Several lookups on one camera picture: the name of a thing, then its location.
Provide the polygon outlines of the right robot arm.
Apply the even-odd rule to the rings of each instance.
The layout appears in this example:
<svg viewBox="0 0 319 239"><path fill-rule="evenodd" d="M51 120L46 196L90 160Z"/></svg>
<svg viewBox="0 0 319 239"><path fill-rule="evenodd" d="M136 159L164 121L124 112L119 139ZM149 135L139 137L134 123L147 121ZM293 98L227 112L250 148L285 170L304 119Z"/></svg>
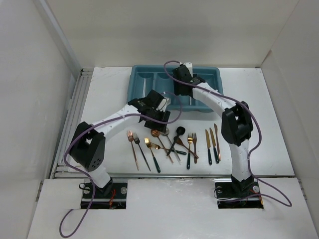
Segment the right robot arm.
<svg viewBox="0 0 319 239"><path fill-rule="evenodd" d="M229 198L244 198L254 183L248 149L253 124L248 105L218 93L199 76L193 76L184 64L173 69L176 95L201 101L221 119L221 134L229 144L232 172Z"/></svg>

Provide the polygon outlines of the gold knife green handle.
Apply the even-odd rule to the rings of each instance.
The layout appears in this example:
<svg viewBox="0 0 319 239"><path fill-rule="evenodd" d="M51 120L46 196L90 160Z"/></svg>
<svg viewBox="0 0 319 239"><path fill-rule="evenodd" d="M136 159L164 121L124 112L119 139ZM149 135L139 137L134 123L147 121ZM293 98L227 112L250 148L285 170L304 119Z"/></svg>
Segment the gold knife green handle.
<svg viewBox="0 0 319 239"><path fill-rule="evenodd" d="M210 144L208 130L205 130L205 136L206 136L206 145L207 145L208 164L212 165L212 158L211 158L211 151L210 151L211 144Z"/></svg>
<svg viewBox="0 0 319 239"><path fill-rule="evenodd" d="M213 130L212 130L212 128L210 128L209 130L210 130L212 144L213 144L215 162L216 162L216 164L219 164L220 160L219 160L219 156L218 156L217 149L216 149L216 141L215 141L215 137L214 137L214 134L213 134Z"/></svg>

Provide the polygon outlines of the rose gold knife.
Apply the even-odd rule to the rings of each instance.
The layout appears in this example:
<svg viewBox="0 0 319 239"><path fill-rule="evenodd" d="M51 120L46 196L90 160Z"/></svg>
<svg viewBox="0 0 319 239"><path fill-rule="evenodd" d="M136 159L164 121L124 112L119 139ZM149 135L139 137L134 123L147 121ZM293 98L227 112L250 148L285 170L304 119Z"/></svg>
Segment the rose gold knife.
<svg viewBox="0 0 319 239"><path fill-rule="evenodd" d="M215 129L215 135L216 135L216 146L217 146L218 158L219 158L219 161L221 161L220 145L219 145L219 139L218 139L218 126L217 126L217 124L214 124L214 129Z"/></svg>

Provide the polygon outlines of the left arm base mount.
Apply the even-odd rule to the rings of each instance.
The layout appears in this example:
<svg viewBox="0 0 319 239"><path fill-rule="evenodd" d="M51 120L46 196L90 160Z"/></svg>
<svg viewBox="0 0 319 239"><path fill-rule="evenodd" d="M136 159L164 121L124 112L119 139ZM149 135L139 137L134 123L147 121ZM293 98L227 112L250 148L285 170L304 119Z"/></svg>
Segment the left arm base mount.
<svg viewBox="0 0 319 239"><path fill-rule="evenodd" d="M93 196L93 186L89 180L85 180L79 184L79 189L82 191L80 208L86 209ZM105 210L122 210L126 209L128 181L124 179L114 179L110 189L107 189L107 194L96 187L96 193L93 198L90 209L105 209Z"/></svg>

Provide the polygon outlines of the blue plastic cutlery tray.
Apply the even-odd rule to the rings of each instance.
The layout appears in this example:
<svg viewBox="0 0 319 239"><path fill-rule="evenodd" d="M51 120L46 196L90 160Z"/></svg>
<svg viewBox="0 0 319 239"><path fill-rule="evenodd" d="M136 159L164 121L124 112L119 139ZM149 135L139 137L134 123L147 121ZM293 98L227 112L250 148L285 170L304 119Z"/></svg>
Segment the blue plastic cutlery tray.
<svg viewBox="0 0 319 239"><path fill-rule="evenodd" d="M210 87L223 94L222 80L220 71L216 67L194 66L193 73L204 79ZM127 102L142 98L143 80L146 78L146 96L151 90L158 93L174 92L173 80L164 72L162 65L135 65L132 67L127 90ZM204 103L194 100L189 96L179 96L175 98L171 95L165 95L171 100L167 107L169 111L180 110L182 106L183 112L199 111L202 113L210 113L212 110Z"/></svg>

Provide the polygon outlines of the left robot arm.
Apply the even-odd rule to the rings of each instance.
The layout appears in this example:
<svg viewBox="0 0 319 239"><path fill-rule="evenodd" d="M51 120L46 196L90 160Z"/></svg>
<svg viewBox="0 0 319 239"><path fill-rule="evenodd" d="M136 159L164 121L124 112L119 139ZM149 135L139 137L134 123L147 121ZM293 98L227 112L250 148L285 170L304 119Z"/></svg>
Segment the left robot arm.
<svg viewBox="0 0 319 239"><path fill-rule="evenodd" d="M81 122L73 135L65 156L70 155L84 168L98 196L110 195L113 179L103 165L106 142L125 128L145 121L149 129L165 131L170 112L169 99L151 90L144 98L133 99L113 115L93 124Z"/></svg>

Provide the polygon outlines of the black round spoon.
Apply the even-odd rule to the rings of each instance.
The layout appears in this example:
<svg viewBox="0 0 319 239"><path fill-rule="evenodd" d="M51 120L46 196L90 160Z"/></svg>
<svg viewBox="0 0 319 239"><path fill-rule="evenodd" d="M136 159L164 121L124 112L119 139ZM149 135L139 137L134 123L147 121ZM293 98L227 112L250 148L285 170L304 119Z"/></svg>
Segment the black round spoon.
<svg viewBox="0 0 319 239"><path fill-rule="evenodd" d="M173 140L173 143L171 144L171 147L170 149L168 150L167 152L167 156L170 155L170 153L174 150L174 146L175 144L177 143L177 140L179 139L180 136L182 136L183 134L185 133L185 128L182 127L182 126L179 126L177 129L176 129L176 136L174 137L174 140Z"/></svg>

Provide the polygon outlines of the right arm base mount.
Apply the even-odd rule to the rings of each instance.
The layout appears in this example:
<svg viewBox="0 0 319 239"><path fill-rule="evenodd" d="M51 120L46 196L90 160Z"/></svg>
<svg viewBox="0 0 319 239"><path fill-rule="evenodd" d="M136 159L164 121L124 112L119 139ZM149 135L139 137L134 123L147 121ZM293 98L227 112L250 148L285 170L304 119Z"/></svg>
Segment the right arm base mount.
<svg viewBox="0 0 319 239"><path fill-rule="evenodd" d="M263 209L261 196L247 198L259 193L260 188L256 181L243 192L235 192L231 182L215 182L214 197L217 199L218 209Z"/></svg>

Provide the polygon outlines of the gold fork dark handle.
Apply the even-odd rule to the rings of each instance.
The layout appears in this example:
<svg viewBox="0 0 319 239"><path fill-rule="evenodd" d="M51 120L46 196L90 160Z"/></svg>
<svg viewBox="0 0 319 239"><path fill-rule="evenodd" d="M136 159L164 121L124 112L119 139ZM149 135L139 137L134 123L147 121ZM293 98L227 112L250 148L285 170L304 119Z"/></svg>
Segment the gold fork dark handle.
<svg viewBox="0 0 319 239"><path fill-rule="evenodd" d="M187 170L190 169L190 160L191 160L191 145L193 143L193 133L189 133L187 137L187 142L188 142L188 155L187 155L187 164L186 168Z"/></svg>

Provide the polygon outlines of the white silver round spoon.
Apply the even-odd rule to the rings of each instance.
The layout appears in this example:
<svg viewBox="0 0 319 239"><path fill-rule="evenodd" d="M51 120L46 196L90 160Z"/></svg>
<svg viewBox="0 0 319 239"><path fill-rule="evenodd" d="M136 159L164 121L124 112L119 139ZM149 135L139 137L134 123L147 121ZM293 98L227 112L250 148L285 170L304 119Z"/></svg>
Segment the white silver round spoon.
<svg viewBox="0 0 319 239"><path fill-rule="evenodd" d="M167 137L167 139L168 139L170 145L172 146L172 141L171 141L171 139L169 138L168 135L169 135L169 129L167 128L166 131L163 133L163 136L166 136L166 137ZM181 165L181 159L180 159L180 157L179 157L177 151L175 150L175 148L173 148L173 152L174 152L174 154L175 154L175 156L176 156L176 158L177 158L179 164Z"/></svg>

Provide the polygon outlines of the copper round spoon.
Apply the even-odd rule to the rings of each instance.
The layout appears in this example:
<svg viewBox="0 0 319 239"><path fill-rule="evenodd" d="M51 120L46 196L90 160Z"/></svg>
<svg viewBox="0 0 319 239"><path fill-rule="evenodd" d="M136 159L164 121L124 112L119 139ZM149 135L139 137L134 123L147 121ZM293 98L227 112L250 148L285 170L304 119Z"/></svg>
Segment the copper round spoon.
<svg viewBox="0 0 319 239"><path fill-rule="evenodd" d="M165 151L165 153L167 153L167 149L165 148L163 142L160 139L160 132L158 130L152 129L151 130L151 135L159 140L162 149Z"/></svg>

